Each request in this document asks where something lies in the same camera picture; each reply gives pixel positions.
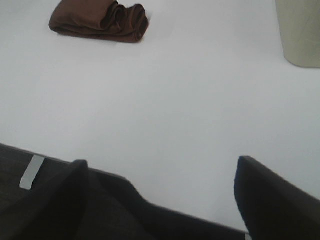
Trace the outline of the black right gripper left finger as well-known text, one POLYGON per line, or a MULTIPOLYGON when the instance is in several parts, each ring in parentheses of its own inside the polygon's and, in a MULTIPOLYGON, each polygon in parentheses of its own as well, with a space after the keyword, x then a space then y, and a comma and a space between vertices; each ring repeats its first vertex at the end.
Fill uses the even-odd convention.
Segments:
POLYGON ((76 160, 0 213, 2 240, 73 240, 88 202, 88 164, 76 160))

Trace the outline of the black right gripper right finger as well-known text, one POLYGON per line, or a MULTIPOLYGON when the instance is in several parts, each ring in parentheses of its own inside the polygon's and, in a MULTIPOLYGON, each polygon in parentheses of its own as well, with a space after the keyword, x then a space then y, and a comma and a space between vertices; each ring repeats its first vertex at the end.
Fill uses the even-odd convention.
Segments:
POLYGON ((250 156, 238 159, 234 196, 253 240, 320 238, 320 201, 250 156))

